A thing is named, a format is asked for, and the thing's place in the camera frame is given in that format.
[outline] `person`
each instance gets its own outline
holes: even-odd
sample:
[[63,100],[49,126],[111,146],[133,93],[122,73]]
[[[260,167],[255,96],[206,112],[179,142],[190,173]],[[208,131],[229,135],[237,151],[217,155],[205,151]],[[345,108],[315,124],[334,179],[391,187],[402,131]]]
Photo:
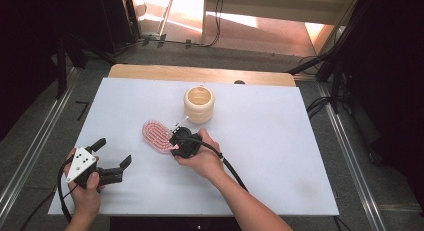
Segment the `person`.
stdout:
[[[220,152],[219,144],[209,136],[206,129],[200,129],[198,134],[203,142],[212,145]],[[235,182],[224,171],[222,161],[209,148],[202,145],[195,156],[188,159],[175,156],[175,160],[182,166],[192,168],[219,190],[243,231],[292,230],[282,218]],[[69,166],[65,167],[65,174],[68,171]],[[96,190],[98,183],[99,175],[93,172],[88,178],[87,189],[77,187],[71,193],[75,212],[66,230],[90,228],[100,208],[100,195]]]

